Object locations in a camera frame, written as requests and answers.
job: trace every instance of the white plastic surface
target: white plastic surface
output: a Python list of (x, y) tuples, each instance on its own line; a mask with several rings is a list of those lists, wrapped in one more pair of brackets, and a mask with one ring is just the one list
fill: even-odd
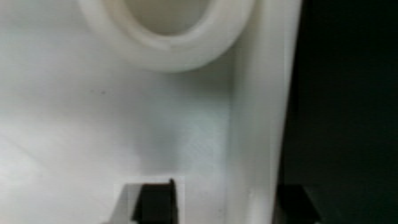
[(181, 224), (270, 224), (297, 1), (261, 1), (238, 64), (188, 75), (124, 62), (74, 0), (0, 6), (0, 223), (119, 224), (122, 189), (174, 177)]
[(142, 26), (126, 1), (131, 0), (80, 0), (80, 5), (89, 24), (129, 62), (160, 72), (202, 67), (236, 41), (254, 0), (209, 0), (195, 25), (174, 35), (156, 34)]
[(236, 52), (227, 224), (270, 224), (300, 1), (257, 1)]

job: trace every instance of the white plastic part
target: white plastic part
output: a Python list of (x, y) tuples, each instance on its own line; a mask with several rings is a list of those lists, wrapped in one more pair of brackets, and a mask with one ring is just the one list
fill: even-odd
[(188, 71), (217, 59), (238, 39), (252, 3), (211, 0), (192, 28), (160, 35), (137, 21), (126, 0), (80, 0), (89, 25), (114, 48), (138, 67), (160, 72)]

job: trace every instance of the circular opening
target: circular opening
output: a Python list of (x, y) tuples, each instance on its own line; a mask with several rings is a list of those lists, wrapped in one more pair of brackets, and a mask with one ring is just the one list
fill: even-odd
[(131, 15), (151, 32), (183, 33), (201, 20), (211, 0), (124, 0)]

